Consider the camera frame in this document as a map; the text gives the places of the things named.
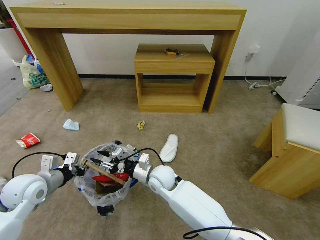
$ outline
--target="trash bag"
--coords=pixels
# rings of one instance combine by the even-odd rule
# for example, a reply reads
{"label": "trash bag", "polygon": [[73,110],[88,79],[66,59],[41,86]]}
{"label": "trash bag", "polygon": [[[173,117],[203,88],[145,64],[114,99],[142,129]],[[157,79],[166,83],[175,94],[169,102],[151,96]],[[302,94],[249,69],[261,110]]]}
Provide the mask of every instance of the trash bag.
{"label": "trash bag", "polygon": [[23,85],[26,88],[37,88],[50,83],[39,61],[34,59],[30,54],[25,55],[22,58],[20,70],[22,74]]}
{"label": "trash bag", "polygon": [[[82,159],[88,160],[92,162],[90,158],[99,159],[101,155],[97,151],[114,151],[117,148],[121,147],[125,152],[128,152],[130,155],[135,153],[136,148],[130,145],[123,145],[120,142],[111,142],[99,145],[93,149],[91,149]],[[139,159],[140,153],[129,158],[131,161],[137,161]],[[87,198],[88,202],[91,206],[96,207],[98,213],[101,216],[110,216],[113,214],[114,208],[118,202],[123,200],[128,192],[130,187],[132,187],[136,180],[129,177],[128,181],[123,185],[123,187],[113,193],[108,193],[106,195],[97,194],[95,191],[96,181],[92,179],[94,176],[98,176],[99,173],[91,168],[87,169],[84,176],[76,176],[74,179],[74,183],[81,191],[81,193]]]}

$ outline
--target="red pole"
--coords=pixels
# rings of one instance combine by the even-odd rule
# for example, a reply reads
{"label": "red pole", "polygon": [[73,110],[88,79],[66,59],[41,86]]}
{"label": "red pole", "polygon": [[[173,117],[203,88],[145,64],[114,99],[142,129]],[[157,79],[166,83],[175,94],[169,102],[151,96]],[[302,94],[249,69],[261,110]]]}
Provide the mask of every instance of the red pole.
{"label": "red pole", "polygon": [[23,36],[21,35],[21,33],[20,33],[20,31],[18,30],[17,25],[14,23],[14,21],[13,21],[12,19],[8,19],[7,22],[10,23],[11,26],[13,27],[14,31],[16,32],[18,38],[20,39],[20,41],[21,41],[24,49],[27,51],[27,53],[28,53],[28,54],[31,54],[31,55],[33,56],[32,52],[30,51],[30,49],[29,49],[26,41],[24,40]]}

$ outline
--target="black cable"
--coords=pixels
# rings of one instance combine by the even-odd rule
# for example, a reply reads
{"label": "black cable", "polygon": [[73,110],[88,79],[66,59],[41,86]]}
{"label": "black cable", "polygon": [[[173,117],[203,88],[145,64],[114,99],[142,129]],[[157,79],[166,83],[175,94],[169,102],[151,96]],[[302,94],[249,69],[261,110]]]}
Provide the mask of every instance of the black cable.
{"label": "black cable", "polygon": [[155,153],[155,154],[157,155],[157,157],[159,158],[159,160],[160,160],[161,164],[164,166],[164,163],[163,163],[163,161],[161,160],[161,157],[159,156],[159,154],[157,153],[157,151],[156,151],[156,150],[154,150],[154,149],[152,149],[152,148],[142,148],[142,149],[140,149],[140,150],[136,151],[134,154],[131,154],[131,155],[130,155],[130,156],[128,156],[128,157],[125,157],[125,158],[119,159],[119,161],[126,160],[126,159],[128,159],[128,158],[130,158],[130,157],[132,157],[132,156],[136,155],[137,153],[142,152],[142,151],[144,151],[144,150],[151,150],[151,151],[154,151],[154,153]]}
{"label": "black cable", "polygon": [[19,164],[19,162],[21,162],[23,159],[31,156],[31,155],[35,155],[35,154],[52,154],[52,155],[56,155],[56,156],[59,156],[59,157],[62,157],[64,158],[65,155],[61,155],[61,154],[58,154],[58,153],[53,153],[53,152],[35,152],[35,153],[30,153],[22,158],[20,158],[13,166],[12,168],[12,178],[14,178],[14,170],[16,169],[16,166]]}
{"label": "black cable", "polygon": [[[244,232],[248,232],[248,233],[252,233],[258,237],[260,237],[263,240],[267,240],[265,237],[261,236],[259,233],[256,233],[252,230],[246,229],[246,228],[238,228],[238,227],[208,227],[208,228],[201,228],[201,229],[197,229],[197,230],[193,230],[190,232],[185,233],[182,237],[183,239],[193,239],[195,237],[197,237],[199,234],[198,232],[204,232],[204,231],[208,231],[208,230],[216,230],[216,229],[230,229],[230,230],[239,230],[239,231],[244,231]],[[191,237],[187,237],[187,235],[196,233],[195,235],[191,236]]]}

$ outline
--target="wooden stool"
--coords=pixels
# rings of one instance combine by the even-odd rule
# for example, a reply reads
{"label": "wooden stool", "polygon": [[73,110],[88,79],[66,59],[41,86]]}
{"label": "wooden stool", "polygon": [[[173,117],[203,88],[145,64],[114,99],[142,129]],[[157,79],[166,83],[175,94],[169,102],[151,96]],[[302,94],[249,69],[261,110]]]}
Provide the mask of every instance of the wooden stool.
{"label": "wooden stool", "polygon": [[[178,49],[172,56],[166,48]],[[139,112],[201,113],[214,59],[204,45],[139,44],[135,59]],[[196,73],[188,83],[144,83],[143,73]]]}
{"label": "wooden stool", "polygon": [[288,198],[320,185],[320,112],[284,103],[253,145],[272,157],[250,182]]}

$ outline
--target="black baseboard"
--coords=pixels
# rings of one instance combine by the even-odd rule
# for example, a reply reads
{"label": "black baseboard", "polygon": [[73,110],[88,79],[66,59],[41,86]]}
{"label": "black baseboard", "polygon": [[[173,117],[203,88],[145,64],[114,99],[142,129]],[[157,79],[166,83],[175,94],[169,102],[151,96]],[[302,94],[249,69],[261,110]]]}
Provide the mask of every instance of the black baseboard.
{"label": "black baseboard", "polygon": [[[133,74],[79,74],[80,78],[120,78],[135,79]],[[194,75],[143,75],[144,79],[194,79]],[[247,80],[269,80],[269,77],[247,76]],[[282,80],[287,77],[272,76],[272,80]],[[244,76],[224,76],[224,80],[244,80]]]}

